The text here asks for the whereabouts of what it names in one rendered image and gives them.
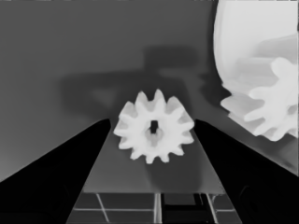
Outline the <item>small white toothed gear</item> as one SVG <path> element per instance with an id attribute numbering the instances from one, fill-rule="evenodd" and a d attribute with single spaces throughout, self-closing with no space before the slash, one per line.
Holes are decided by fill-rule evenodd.
<path id="1" fill-rule="evenodd" d="M 149 100 L 140 91 L 124 105 L 113 133 L 121 139 L 120 150 L 132 150 L 131 160 L 144 156 L 146 164 L 153 164 L 156 158 L 168 163 L 170 153 L 183 156 L 182 146 L 194 142 L 193 128 L 194 120 L 176 96 L 165 100 L 157 90 Z"/>
<path id="2" fill-rule="evenodd" d="M 247 58 L 223 83 L 231 95 L 221 101 L 229 118 L 255 136 L 276 142 L 298 136 L 298 66 L 278 58 Z"/>

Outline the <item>dark robot body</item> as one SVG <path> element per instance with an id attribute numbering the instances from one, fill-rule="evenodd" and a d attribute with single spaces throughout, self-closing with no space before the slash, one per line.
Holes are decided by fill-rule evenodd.
<path id="1" fill-rule="evenodd" d="M 206 199 L 202 194 L 162 195 L 163 224 L 208 224 Z"/>

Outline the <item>white round carrier with pins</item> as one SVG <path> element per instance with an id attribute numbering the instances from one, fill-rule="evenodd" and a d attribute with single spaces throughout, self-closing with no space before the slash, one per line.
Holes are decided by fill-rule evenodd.
<path id="1" fill-rule="evenodd" d="M 213 47 L 223 83 L 247 58 L 284 58 L 298 66 L 298 3 L 273 0 L 220 0 Z"/>

